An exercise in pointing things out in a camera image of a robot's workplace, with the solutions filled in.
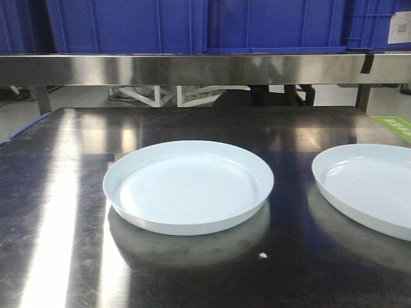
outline plate rim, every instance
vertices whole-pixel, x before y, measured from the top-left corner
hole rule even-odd
[[[371,144],[371,143],[358,143],[358,144],[344,144],[340,146],[335,146],[332,148],[328,148],[318,155],[315,156],[313,162],[311,164],[311,170],[315,178],[315,182],[319,188],[319,191],[327,199],[327,201],[341,213],[346,215],[347,217],[351,218],[352,220],[360,223],[368,228],[371,228],[375,231],[381,232],[383,234],[387,234],[392,237],[396,237],[399,239],[404,239],[406,241],[411,241],[411,226],[401,225],[392,221],[384,220],[381,217],[372,215],[367,213],[364,210],[357,209],[356,207],[352,206],[350,203],[342,200],[338,196],[335,196],[324,183],[321,181],[320,176],[318,174],[316,166],[319,164],[319,160],[324,155],[328,155],[333,151],[338,151],[340,148],[385,148],[385,149],[395,149],[396,151],[409,151],[411,154],[411,148],[406,148],[402,146],[393,146],[390,144]]]
[[[113,170],[113,167],[114,167],[116,164],[120,164],[123,160],[125,160],[127,157],[129,157],[129,155],[135,155],[136,152],[141,151],[141,150],[145,150],[145,149],[149,149],[149,148],[152,149],[152,148],[161,147],[161,146],[167,146],[168,144],[184,144],[184,143],[210,143],[210,144],[217,144],[218,146],[229,147],[229,148],[235,149],[236,151],[242,151],[242,152],[246,153],[247,155],[250,155],[250,156],[253,157],[254,159],[259,160],[260,162],[263,163],[263,165],[265,166],[265,168],[267,169],[267,171],[269,171],[269,173],[267,172],[267,174],[270,175],[270,179],[269,179],[269,180],[270,180],[270,183],[269,183],[269,185],[268,185],[268,186],[269,186],[269,189],[268,189],[267,192],[264,192],[264,191],[263,191],[263,194],[262,194],[262,195],[265,196],[265,197],[264,197],[262,200],[257,200],[258,202],[256,202],[255,204],[253,204],[253,206],[250,206],[250,207],[248,207],[247,209],[245,209],[245,210],[243,210],[243,211],[241,211],[241,212],[238,212],[238,213],[236,213],[236,214],[234,214],[234,215],[228,216],[228,217],[223,218],[223,219],[215,220],[215,221],[205,221],[205,222],[201,222],[201,223],[169,223],[169,222],[163,222],[163,221],[156,221],[156,220],[153,220],[153,219],[140,218],[139,216],[136,216],[136,215],[134,215],[134,214],[130,214],[130,213],[127,212],[122,206],[117,205],[117,204],[113,201],[113,199],[110,197],[110,194],[109,194],[109,193],[107,192],[107,190],[106,190],[106,186],[107,186],[107,179],[109,178],[109,176],[110,176],[110,174],[111,174],[110,170]],[[246,170],[246,172],[249,172],[249,170],[248,170],[247,168],[244,168],[241,164],[239,164],[239,166],[240,166],[241,168],[243,168],[244,170]],[[235,146],[235,145],[233,145],[233,144],[229,144],[229,143],[225,143],[225,142],[209,141],[209,140],[193,140],[193,139],[190,139],[190,140],[178,140],[178,141],[160,142],[160,143],[157,143],[157,144],[152,144],[152,145],[149,145],[149,146],[145,146],[145,147],[139,148],[139,149],[137,149],[137,150],[135,150],[135,151],[133,151],[133,152],[130,152],[130,153],[128,153],[127,155],[121,157],[119,160],[117,160],[115,163],[113,163],[113,165],[107,170],[107,172],[105,173],[104,178],[103,178],[103,191],[104,191],[104,194],[105,194],[106,198],[108,199],[108,201],[110,202],[110,204],[114,207],[114,209],[116,210],[116,212],[117,212],[121,217],[123,217],[125,220],[127,220],[129,223],[131,223],[131,224],[133,224],[133,225],[136,225],[137,227],[140,227],[140,228],[145,228],[146,230],[150,230],[150,228],[142,227],[141,225],[138,225],[138,224],[136,224],[136,223],[133,223],[133,222],[130,221],[131,219],[129,219],[129,218],[138,219],[138,220],[141,220],[141,221],[147,222],[147,223],[149,223],[149,224],[153,224],[153,225],[164,225],[164,226],[169,226],[169,227],[172,227],[172,228],[186,228],[186,227],[194,227],[194,226],[196,226],[196,227],[201,227],[201,226],[206,227],[207,225],[211,225],[211,226],[213,226],[213,225],[218,225],[218,224],[221,224],[221,223],[223,223],[223,222],[225,222],[225,221],[231,221],[231,220],[235,220],[236,218],[240,218],[240,217],[242,217],[242,216],[247,216],[247,214],[249,214],[249,213],[251,212],[252,214],[251,214],[248,218],[243,219],[243,220],[241,221],[241,222],[244,222],[245,220],[248,220],[251,216],[253,216],[253,215],[261,208],[261,206],[264,204],[264,202],[266,202],[267,198],[270,196],[270,193],[272,192],[272,190],[273,190],[273,188],[274,188],[274,185],[275,185],[275,176],[274,176],[274,172],[272,171],[272,168],[271,168],[261,157],[259,157],[259,156],[256,155],[255,153],[253,153],[253,152],[251,152],[251,151],[249,151],[249,150],[246,150],[246,149],[244,149],[244,148],[241,148],[241,147],[239,147],[239,146]]]

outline white metal stand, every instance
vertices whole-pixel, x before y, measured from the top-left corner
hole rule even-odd
[[[177,107],[193,107],[212,103],[221,94],[215,94],[216,91],[229,89],[250,90],[250,88],[245,85],[213,85],[185,91],[183,86],[177,85]]]
[[[143,103],[151,107],[163,107],[169,100],[171,100],[175,96],[175,87],[172,86],[163,87],[159,85],[154,85],[146,86],[144,88],[152,89],[154,91],[154,100],[147,96],[137,93],[135,88],[133,87],[120,87],[119,91],[128,96],[131,96],[132,98],[138,99],[139,101],[142,101]]]

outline white plate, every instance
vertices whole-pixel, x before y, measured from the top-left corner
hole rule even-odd
[[[322,195],[351,219],[411,241],[411,149],[350,144],[328,149],[312,170]]]
[[[137,150],[106,173],[103,188],[128,222],[170,235],[208,234],[249,219],[274,184],[255,154],[212,141],[175,141]]]

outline black tape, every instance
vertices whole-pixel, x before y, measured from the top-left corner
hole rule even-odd
[[[362,74],[369,74],[371,72],[372,64],[374,63],[374,55],[365,55],[364,64],[361,68]]]

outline blue crate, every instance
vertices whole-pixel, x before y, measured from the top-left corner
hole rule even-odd
[[[47,0],[59,53],[206,50],[207,0]]]
[[[45,0],[0,0],[0,54],[53,51]]]
[[[339,53],[345,0],[209,0],[209,53]]]
[[[406,11],[410,0],[347,0],[343,43],[357,50],[411,50],[411,42],[388,43],[392,16]]]

